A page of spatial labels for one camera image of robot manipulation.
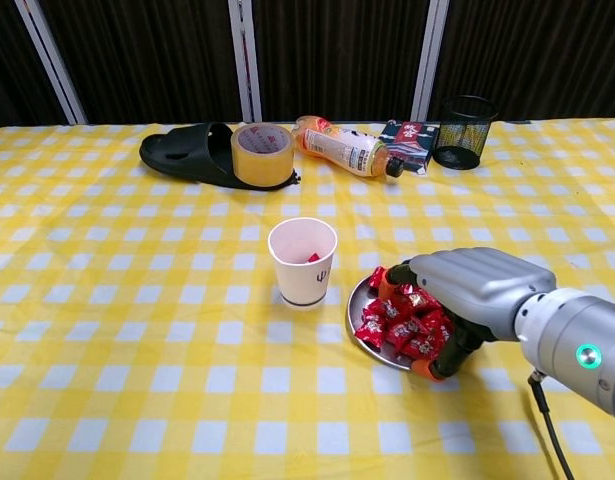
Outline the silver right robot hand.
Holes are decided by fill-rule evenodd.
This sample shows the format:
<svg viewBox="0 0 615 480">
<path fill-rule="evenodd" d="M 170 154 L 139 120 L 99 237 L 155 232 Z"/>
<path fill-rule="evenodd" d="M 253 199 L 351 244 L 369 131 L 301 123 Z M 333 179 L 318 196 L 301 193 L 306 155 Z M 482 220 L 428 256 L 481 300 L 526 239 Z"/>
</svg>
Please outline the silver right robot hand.
<svg viewBox="0 0 615 480">
<path fill-rule="evenodd" d="M 521 306 L 556 289 L 555 275 L 538 265 L 489 247 L 420 254 L 386 270 L 379 297 L 411 284 L 433 296 L 454 326 L 434 360 L 415 360 L 411 370 L 432 381 L 456 374 L 485 342 L 511 341 Z"/>
</svg>

